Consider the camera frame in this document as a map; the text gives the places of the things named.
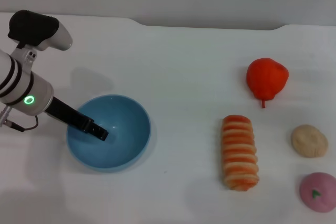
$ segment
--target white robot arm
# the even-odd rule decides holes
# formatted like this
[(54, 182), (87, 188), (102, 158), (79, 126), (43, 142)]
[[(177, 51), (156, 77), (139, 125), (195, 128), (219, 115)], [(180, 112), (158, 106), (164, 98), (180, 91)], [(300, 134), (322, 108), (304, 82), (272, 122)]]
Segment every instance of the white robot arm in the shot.
[(54, 17), (20, 10), (9, 22), (8, 36), (18, 45), (11, 55), (0, 50), (0, 102), (6, 105), (0, 113), (0, 127), (5, 124), (25, 130), (7, 119), (12, 108), (31, 116), (46, 112), (104, 141), (108, 135), (105, 129), (54, 97), (51, 84), (32, 72), (37, 57), (35, 49), (67, 50), (71, 47), (72, 38), (66, 28)]

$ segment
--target pink bun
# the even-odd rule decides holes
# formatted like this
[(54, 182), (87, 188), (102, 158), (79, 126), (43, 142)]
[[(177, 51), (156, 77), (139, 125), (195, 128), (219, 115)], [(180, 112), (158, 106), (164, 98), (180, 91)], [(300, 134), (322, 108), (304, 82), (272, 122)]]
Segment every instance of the pink bun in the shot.
[(312, 173), (300, 185), (302, 201), (316, 212), (330, 212), (336, 207), (336, 178), (327, 173)]

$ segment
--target bowl rim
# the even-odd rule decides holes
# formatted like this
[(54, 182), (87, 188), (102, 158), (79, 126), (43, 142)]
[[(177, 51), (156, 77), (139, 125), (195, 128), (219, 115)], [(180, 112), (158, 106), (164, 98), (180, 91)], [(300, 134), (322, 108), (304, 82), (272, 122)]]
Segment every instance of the bowl rim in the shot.
[(102, 167), (96, 167), (96, 166), (92, 166), (92, 165), (88, 165), (86, 163), (84, 163), (82, 160), (80, 160), (72, 151), (72, 149), (70, 148), (69, 146), (69, 129), (71, 128), (71, 126), (68, 125), (67, 127), (67, 146), (68, 146), (68, 149), (70, 150), (70, 153), (72, 154), (72, 156), (79, 162), (81, 163), (82, 165), (88, 167), (88, 168), (91, 168), (93, 170), (96, 170), (96, 171), (99, 171), (99, 172), (118, 172), (120, 170), (123, 170), (123, 169), (126, 169), (128, 167), (130, 167), (131, 165), (133, 165), (139, 158), (140, 156), (144, 153), (144, 151), (146, 150), (147, 146), (148, 146), (148, 143), (149, 143), (149, 140), (151, 138), (151, 135), (152, 135), (152, 123), (151, 123), (151, 118), (149, 117), (147, 111), (145, 110), (145, 108), (139, 103), (137, 102), (136, 100), (130, 98), (130, 97), (127, 97), (125, 95), (121, 95), (121, 94), (106, 94), (106, 95), (101, 95), (99, 97), (95, 97), (95, 98), (92, 98), (91, 100), (87, 101), (86, 103), (82, 104), (78, 109), (77, 111), (79, 111), (81, 108), (83, 108), (85, 105), (87, 105), (88, 103), (94, 101), (94, 100), (97, 100), (97, 99), (101, 99), (101, 98), (104, 98), (104, 97), (122, 97), (122, 98), (126, 98), (128, 100), (131, 100), (133, 102), (135, 102), (136, 104), (138, 104), (140, 106), (140, 108), (142, 108), (142, 110), (145, 112), (147, 118), (148, 118), (148, 122), (149, 122), (149, 134), (148, 134), (148, 138), (147, 138), (147, 141), (146, 141), (146, 144), (145, 146), (142, 148), (142, 150), (134, 157), (132, 158), (131, 160), (129, 160), (128, 162), (122, 164), (122, 165), (119, 165), (119, 166), (113, 166), (113, 167), (106, 167), (106, 168), (102, 168)]

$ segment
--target beige cookie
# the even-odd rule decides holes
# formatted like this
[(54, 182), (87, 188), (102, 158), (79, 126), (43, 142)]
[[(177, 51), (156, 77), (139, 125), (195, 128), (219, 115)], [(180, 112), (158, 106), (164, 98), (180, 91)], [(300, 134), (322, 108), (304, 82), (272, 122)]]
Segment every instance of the beige cookie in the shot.
[(317, 128), (301, 125), (291, 136), (294, 149), (304, 157), (323, 157), (328, 149), (328, 140)]

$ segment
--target orange and white bread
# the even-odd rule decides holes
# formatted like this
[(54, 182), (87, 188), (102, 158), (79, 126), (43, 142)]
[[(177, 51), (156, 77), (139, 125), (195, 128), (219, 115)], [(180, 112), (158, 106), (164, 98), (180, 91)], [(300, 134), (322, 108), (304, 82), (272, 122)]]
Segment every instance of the orange and white bread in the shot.
[(222, 168), (224, 183), (231, 190), (247, 191), (259, 182), (257, 149), (251, 121), (229, 115), (222, 126)]

